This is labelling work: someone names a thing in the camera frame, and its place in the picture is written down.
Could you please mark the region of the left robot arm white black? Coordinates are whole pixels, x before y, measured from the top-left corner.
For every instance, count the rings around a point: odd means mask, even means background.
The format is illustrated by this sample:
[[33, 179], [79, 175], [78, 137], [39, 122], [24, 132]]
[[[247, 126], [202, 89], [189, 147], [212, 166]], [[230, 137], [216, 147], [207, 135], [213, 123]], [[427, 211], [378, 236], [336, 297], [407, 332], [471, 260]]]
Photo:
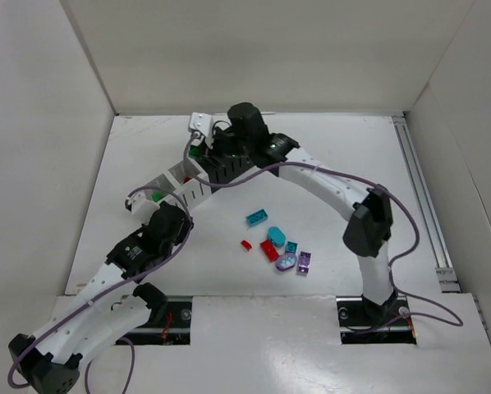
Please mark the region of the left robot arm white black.
[[8, 344], [14, 389], [68, 393], [93, 359], [148, 322], [166, 314], [167, 296], [145, 278], [174, 258], [193, 227], [185, 204], [162, 202], [148, 223], [119, 241], [61, 315]]

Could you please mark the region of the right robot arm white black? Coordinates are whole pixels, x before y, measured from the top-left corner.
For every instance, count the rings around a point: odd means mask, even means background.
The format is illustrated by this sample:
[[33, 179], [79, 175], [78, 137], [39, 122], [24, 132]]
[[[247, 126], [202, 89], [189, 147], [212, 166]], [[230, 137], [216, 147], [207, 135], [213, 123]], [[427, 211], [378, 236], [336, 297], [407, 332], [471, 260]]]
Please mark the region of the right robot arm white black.
[[227, 112], [230, 121], [222, 130], [212, 116], [195, 114], [193, 135], [205, 146], [205, 157], [216, 163], [224, 157], [242, 157], [255, 167], [296, 184], [338, 212], [347, 222], [342, 236], [356, 255], [362, 277], [362, 303], [372, 318], [383, 318], [397, 299], [388, 271], [388, 240], [393, 223], [389, 197], [377, 186], [348, 175], [334, 175], [312, 158], [299, 143], [282, 133], [272, 133], [252, 103], [238, 103]]

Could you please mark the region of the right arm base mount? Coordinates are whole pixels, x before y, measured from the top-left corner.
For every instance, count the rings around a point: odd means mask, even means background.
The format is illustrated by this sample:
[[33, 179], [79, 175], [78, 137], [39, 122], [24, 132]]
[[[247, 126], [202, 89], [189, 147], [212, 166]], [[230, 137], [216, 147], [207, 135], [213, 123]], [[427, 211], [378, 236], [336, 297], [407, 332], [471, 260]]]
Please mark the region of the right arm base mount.
[[417, 340], [410, 318], [401, 318], [409, 305], [399, 296], [384, 311], [371, 310], [361, 296], [345, 296], [336, 299], [340, 338], [343, 345], [415, 345]]

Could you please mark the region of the red long lego brick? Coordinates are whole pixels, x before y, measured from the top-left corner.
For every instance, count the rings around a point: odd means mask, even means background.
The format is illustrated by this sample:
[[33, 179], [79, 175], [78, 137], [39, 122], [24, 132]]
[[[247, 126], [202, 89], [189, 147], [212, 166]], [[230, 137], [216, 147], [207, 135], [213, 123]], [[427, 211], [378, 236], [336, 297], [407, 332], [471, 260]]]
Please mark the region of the red long lego brick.
[[259, 247], [270, 263], [275, 262], [279, 258], [279, 253], [271, 240], [266, 239], [259, 244]]

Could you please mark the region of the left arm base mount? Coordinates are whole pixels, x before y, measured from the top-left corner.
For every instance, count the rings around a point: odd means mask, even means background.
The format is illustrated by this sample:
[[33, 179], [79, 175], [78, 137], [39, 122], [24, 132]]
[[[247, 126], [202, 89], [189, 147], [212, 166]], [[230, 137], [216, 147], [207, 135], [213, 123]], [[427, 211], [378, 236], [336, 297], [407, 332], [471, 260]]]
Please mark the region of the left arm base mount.
[[192, 309], [192, 297], [173, 296], [159, 321], [149, 320], [122, 336], [136, 346], [188, 346]]

